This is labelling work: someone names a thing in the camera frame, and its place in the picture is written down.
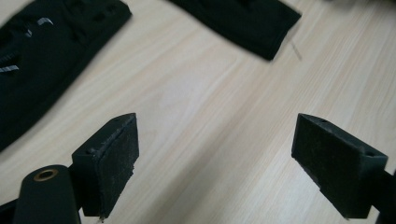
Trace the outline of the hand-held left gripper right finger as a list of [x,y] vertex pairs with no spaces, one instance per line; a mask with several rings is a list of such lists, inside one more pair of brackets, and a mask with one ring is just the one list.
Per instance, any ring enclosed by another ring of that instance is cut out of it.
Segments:
[[388,157],[326,119],[297,117],[291,156],[345,218],[389,214]]

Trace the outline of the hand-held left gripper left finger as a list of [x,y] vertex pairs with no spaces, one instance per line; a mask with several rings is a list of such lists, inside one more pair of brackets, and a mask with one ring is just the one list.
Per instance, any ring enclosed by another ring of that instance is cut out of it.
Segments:
[[78,205],[86,217],[109,217],[138,157],[135,113],[111,119],[72,154]]

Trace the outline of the black glove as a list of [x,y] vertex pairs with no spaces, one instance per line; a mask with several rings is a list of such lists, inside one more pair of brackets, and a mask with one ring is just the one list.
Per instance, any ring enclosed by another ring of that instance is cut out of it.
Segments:
[[0,27],[0,152],[47,113],[131,17],[121,0],[33,0]]
[[236,45],[272,61],[302,15],[280,0],[169,0]]

